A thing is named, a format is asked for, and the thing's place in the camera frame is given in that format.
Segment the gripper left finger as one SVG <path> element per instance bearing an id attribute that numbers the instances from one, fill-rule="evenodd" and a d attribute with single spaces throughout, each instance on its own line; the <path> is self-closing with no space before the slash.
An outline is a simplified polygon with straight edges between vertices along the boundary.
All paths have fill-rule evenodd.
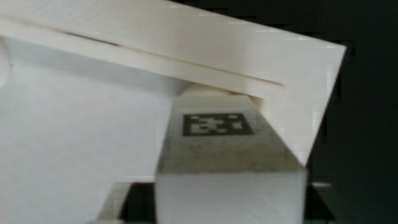
<path id="1" fill-rule="evenodd" d="M 116 183 L 95 224 L 157 224 L 155 183 Z"/>

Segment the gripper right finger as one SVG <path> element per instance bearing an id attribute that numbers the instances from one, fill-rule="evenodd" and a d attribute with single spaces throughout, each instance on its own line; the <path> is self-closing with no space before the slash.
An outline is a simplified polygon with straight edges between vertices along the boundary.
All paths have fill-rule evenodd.
<path id="1" fill-rule="evenodd" d="M 313 182 L 308 185 L 304 224 L 350 224 L 338 194 L 329 183 Z"/>

